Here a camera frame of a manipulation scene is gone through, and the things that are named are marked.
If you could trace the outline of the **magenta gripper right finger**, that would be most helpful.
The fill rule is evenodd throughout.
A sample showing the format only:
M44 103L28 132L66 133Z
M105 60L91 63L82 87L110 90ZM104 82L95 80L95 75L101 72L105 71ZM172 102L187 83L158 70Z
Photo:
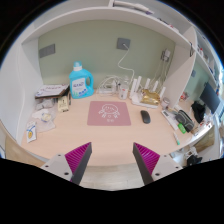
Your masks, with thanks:
M145 185L182 169L170 155L159 155L138 143L133 144L133 155Z

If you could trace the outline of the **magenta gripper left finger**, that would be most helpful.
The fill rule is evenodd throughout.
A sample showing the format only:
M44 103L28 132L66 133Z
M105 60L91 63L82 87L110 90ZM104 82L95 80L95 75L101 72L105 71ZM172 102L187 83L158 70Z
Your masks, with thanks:
M41 168L76 185L79 185L92 154L91 143L86 143L66 154L56 154Z

